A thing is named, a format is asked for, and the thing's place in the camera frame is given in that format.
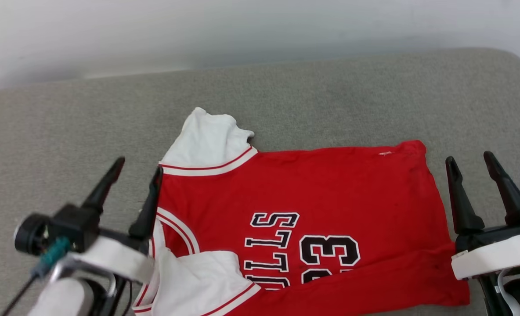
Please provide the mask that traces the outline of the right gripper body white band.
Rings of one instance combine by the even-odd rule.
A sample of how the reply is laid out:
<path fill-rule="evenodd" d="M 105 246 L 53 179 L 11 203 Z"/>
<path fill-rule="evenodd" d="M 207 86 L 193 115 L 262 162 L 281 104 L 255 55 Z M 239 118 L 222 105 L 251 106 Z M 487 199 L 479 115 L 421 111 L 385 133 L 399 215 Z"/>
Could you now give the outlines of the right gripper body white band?
<path fill-rule="evenodd" d="M 499 226 L 458 236 L 451 268 L 458 280 L 520 266 L 520 226 Z"/>

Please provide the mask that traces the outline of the red white basketball jersey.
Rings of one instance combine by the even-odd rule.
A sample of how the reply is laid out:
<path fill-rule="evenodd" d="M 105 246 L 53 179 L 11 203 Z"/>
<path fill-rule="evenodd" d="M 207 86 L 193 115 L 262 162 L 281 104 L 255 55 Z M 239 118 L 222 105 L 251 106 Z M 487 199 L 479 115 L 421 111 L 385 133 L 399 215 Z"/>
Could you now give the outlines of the red white basketball jersey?
<path fill-rule="evenodd" d="M 260 152 L 195 108 L 159 162 L 135 316 L 358 316 L 465 306 L 419 140 Z"/>

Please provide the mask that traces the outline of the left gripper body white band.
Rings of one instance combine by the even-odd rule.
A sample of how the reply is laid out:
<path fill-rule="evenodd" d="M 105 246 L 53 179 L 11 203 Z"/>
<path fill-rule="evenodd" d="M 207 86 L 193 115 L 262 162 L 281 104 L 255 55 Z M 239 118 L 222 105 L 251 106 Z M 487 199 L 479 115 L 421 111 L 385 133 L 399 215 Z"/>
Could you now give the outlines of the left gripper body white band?
<path fill-rule="evenodd" d="M 47 215 L 31 214 L 17 226 L 14 247 L 17 251 L 39 257 L 56 241 L 49 239 Z M 72 249 L 47 274 L 50 282 L 83 271 L 104 277 L 120 277 L 148 284 L 154 272 L 154 260 L 141 252 L 142 243 L 122 233 L 100 230 L 95 242 L 85 252 Z"/>

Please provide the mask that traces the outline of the grey fabric sofa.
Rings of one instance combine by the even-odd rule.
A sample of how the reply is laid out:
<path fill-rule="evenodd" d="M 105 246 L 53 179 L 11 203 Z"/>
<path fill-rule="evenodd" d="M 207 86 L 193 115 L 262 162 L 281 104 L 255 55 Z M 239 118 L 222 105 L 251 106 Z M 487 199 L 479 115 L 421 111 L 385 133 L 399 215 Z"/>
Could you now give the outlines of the grey fabric sofa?
<path fill-rule="evenodd" d="M 80 203 L 118 156 L 126 163 L 103 226 L 125 232 L 156 164 L 196 107 L 252 130 L 259 151 L 395 145 L 419 139 L 451 219 L 453 156 L 486 226 L 504 206 L 483 152 L 520 188 L 520 58 L 464 48 L 350 59 L 78 79 L 0 90 L 0 313 L 36 258 L 16 252 L 33 212 Z"/>

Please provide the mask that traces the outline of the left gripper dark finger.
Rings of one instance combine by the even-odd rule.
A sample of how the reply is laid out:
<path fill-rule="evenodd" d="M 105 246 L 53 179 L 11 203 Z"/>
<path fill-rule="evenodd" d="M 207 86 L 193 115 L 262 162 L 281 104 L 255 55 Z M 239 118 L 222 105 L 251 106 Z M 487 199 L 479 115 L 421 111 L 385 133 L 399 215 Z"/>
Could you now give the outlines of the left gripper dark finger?
<path fill-rule="evenodd" d="M 153 236 L 162 176 L 163 169 L 158 166 L 150 181 L 149 192 L 139 212 L 139 216 L 128 230 L 128 235 L 133 239 L 147 240 Z"/>
<path fill-rule="evenodd" d="M 98 214 L 103 214 L 103 206 L 113 184 L 115 184 L 121 174 L 125 164 L 125 157 L 115 160 L 109 170 L 104 174 L 96 187 L 90 192 L 83 202 L 83 208 L 95 210 Z"/>

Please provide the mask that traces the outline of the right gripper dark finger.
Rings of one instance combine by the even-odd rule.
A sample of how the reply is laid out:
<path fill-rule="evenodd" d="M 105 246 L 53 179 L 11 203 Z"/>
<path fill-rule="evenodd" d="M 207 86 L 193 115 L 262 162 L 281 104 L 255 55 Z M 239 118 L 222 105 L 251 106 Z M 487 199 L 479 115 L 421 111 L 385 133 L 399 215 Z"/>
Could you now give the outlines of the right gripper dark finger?
<path fill-rule="evenodd" d="M 486 151 L 483 154 L 490 178 L 496 182 L 504 208 L 506 210 L 505 223 L 508 226 L 520 225 L 520 190 L 511 176 L 495 157 L 495 154 Z"/>
<path fill-rule="evenodd" d="M 471 202 L 463 186 L 463 176 L 454 157 L 445 160 L 448 180 L 449 199 L 453 228 L 458 235 L 470 235 L 481 232 L 485 224 L 481 217 L 475 214 Z"/>

